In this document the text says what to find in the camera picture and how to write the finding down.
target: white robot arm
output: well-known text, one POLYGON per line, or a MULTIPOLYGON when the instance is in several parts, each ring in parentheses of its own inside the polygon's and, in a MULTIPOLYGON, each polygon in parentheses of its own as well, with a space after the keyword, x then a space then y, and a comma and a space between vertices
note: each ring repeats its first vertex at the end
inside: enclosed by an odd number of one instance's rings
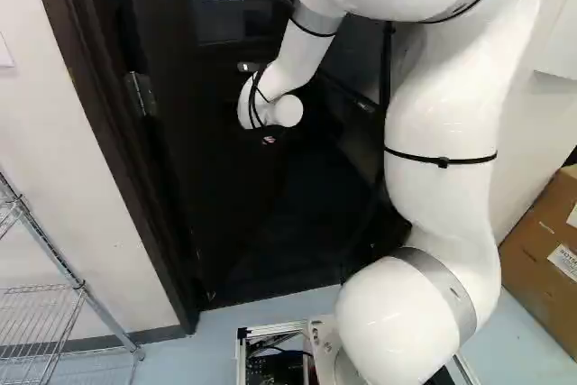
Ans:
POLYGON ((312 78, 345 14, 422 23, 396 53, 403 79, 385 124, 387 188, 413 229, 405 247, 344 285, 335 310, 343 347, 371 385, 424 383, 496 306, 490 176, 501 106, 539 5, 296 0, 279 56, 243 88, 243 127, 292 126, 302 105, 287 93, 312 78))

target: baseboard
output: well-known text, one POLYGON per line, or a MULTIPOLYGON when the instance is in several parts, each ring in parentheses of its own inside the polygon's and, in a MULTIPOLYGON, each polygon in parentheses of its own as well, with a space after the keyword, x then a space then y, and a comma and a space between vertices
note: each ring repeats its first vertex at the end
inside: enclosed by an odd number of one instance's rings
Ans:
MULTIPOLYGON (((166 340, 174 340, 186 336, 180 325, 164 326, 162 328, 145 329, 129 333, 129 336, 137 344, 157 343, 166 340)), ((80 338, 68 340, 64 344, 64 352, 94 351, 122 345, 115 335, 102 335, 100 337, 80 338)))

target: wire shelf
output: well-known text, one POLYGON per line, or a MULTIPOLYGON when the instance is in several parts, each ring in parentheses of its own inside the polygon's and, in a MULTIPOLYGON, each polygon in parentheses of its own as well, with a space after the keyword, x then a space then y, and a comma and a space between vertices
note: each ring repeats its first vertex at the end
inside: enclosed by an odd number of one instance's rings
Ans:
POLYGON ((64 353, 50 385, 128 385, 138 360, 123 347, 64 353))
POLYGON ((48 383, 86 296, 68 285, 0 291, 0 385, 48 383))
POLYGON ((9 197, 0 197, 0 239, 22 216, 20 200, 10 200, 9 197))

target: black door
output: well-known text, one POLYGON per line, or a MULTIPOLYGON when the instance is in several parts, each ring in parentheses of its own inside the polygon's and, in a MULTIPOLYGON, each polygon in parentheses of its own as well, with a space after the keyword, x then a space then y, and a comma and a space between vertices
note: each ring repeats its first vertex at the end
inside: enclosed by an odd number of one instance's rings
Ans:
POLYGON ((210 293, 275 196, 279 148, 262 148, 235 119, 248 78, 237 64, 274 59, 289 12, 271 0, 132 2, 199 277, 210 293))

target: gray floor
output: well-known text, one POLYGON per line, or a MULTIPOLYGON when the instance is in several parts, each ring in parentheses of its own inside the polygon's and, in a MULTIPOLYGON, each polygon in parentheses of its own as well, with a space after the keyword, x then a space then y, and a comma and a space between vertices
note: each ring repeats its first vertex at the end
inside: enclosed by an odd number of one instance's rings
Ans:
MULTIPOLYGON (((233 385, 238 327, 331 313, 337 291, 338 287, 310 290, 206 312, 194 336, 147 344, 146 360, 139 365, 134 383, 233 385)), ((577 363, 504 290, 496 313, 462 352, 483 385, 577 383, 577 363)))

